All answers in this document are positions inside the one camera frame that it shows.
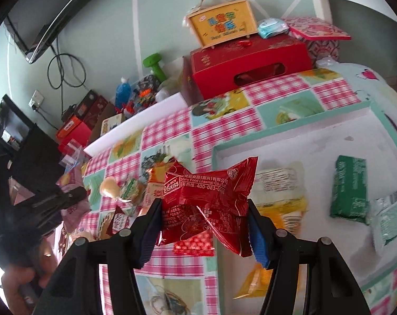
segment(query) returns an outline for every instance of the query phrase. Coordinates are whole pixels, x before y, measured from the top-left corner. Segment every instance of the blue plastic bottle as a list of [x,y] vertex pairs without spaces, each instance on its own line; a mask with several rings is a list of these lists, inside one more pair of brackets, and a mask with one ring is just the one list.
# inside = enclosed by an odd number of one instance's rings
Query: blue plastic bottle
[[128,84],[128,79],[122,77],[121,84],[118,85],[117,90],[115,91],[115,106],[118,109],[122,109],[123,108],[122,104],[124,105],[127,104],[130,95],[131,95],[131,87],[130,84]]

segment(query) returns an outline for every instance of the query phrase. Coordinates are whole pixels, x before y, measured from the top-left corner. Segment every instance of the pink box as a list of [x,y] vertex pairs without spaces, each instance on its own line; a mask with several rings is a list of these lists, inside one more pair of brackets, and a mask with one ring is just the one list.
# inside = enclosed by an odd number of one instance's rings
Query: pink box
[[315,62],[326,56],[338,61],[339,40],[352,39],[340,28],[319,18],[287,18],[285,22],[290,28],[289,35],[305,43],[314,68]]

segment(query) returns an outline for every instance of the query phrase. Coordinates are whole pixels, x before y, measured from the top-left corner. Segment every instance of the human hand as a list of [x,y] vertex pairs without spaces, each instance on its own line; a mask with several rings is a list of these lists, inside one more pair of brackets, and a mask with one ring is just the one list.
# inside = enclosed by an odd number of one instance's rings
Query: human hand
[[[54,270],[57,267],[57,258],[52,252],[48,242],[43,239],[40,246],[39,264],[44,271],[40,276],[39,286],[45,288]],[[19,292],[19,287],[29,283],[35,277],[35,270],[31,267],[21,267],[10,264],[1,278],[4,295],[8,306],[13,315],[30,315],[32,310],[26,304],[23,296]]]

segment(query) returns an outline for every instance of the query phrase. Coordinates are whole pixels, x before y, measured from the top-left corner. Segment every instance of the blue gripper pad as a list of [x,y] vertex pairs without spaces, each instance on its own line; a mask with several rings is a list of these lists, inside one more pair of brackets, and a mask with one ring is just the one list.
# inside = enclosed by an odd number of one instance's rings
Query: blue gripper pad
[[264,268],[268,268],[270,258],[267,255],[267,243],[261,233],[258,224],[251,212],[248,213],[248,227],[250,234],[250,243],[255,259]]

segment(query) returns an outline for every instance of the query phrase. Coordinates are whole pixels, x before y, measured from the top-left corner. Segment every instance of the pink patterned lid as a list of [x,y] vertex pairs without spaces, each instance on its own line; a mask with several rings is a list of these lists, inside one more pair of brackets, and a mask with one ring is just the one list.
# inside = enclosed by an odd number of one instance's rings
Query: pink patterned lid
[[293,33],[307,40],[351,40],[352,37],[340,28],[315,17],[284,19]]

